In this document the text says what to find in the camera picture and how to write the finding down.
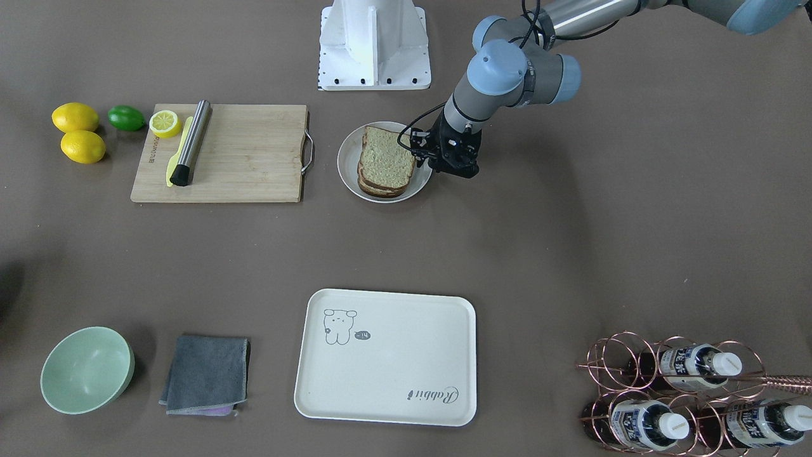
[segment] yellow lemon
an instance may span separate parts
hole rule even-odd
[[[76,130],[92,132],[99,126],[99,114],[84,103],[65,103],[51,113],[56,128],[65,133]]]
[[[104,140],[96,133],[87,130],[75,130],[62,137],[62,152],[74,162],[96,163],[102,160],[107,148]]]
[[[169,138],[177,135],[184,128],[174,111],[162,110],[149,118],[149,129],[158,138]]]

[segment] lime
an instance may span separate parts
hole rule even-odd
[[[135,132],[146,125],[144,115],[141,114],[141,111],[127,105],[112,107],[107,112],[107,120],[110,121],[110,125],[116,127],[118,130],[126,130],[128,132]]]
[[[62,152],[74,162],[96,163],[104,157],[104,140],[87,130],[74,130],[62,137]]]
[[[183,129],[174,111],[162,110],[149,118],[149,129],[158,138],[169,138],[177,135]]]
[[[84,103],[65,103],[51,113],[51,120],[56,128],[65,133],[76,130],[92,132],[99,126],[99,114]]]

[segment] wooden cutting board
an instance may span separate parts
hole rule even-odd
[[[197,104],[158,104],[180,122]],[[180,135],[147,135],[130,199],[133,202],[299,202],[305,105],[212,105],[209,126],[197,155],[192,183],[166,186],[166,165],[178,151]]]

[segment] bowl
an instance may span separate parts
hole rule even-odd
[[[115,400],[132,379],[135,357],[107,327],[71,333],[50,352],[40,375],[42,397],[56,411],[84,414]]]
[[[347,189],[350,189],[355,195],[363,198],[368,202],[373,203],[397,203],[403,202],[407,198],[411,198],[414,194],[420,192],[423,189],[425,183],[429,182],[429,178],[431,178],[432,169],[429,168],[428,163],[423,163],[423,166],[418,168],[414,168],[414,173],[412,174],[412,179],[409,180],[408,186],[406,186],[406,190],[399,196],[394,198],[384,198],[384,197],[375,197],[374,195],[369,195],[361,190],[361,187],[358,186],[358,160],[361,159],[361,143],[364,140],[364,127],[367,125],[371,125],[373,127],[382,128],[384,130],[389,130],[390,132],[400,132],[401,130],[406,127],[403,124],[399,124],[397,122],[390,122],[388,120],[382,120],[378,122],[372,122],[370,124],[361,125],[359,128],[356,128],[352,133],[350,133],[347,138],[344,139],[344,142],[341,143],[341,147],[339,148],[339,175],[341,176],[341,181],[344,182],[344,185],[347,186]],[[404,134],[404,141],[408,141],[410,131],[407,131]]]

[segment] blue joint cap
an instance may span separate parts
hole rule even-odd
[[[525,80],[527,58],[518,45],[505,40],[491,40],[468,64],[468,81],[485,95],[504,95]]]
[[[485,19],[479,21],[477,27],[473,30],[473,39],[471,40],[471,44],[473,44],[473,50],[479,52],[482,48],[482,42],[485,41],[485,35],[488,33],[488,29],[491,25],[494,24],[497,20],[506,20],[502,16],[488,16]]]
[[[745,35],[766,32],[798,7],[798,0],[746,0],[728,20],[728,28]]]
[[[561,86],[553,101],[550,102],[551,105],[572,100],[581,87],[581,65],[571,55],[559,54],[559,57],[561,63],[564,64],[564,69],[561,72]]]

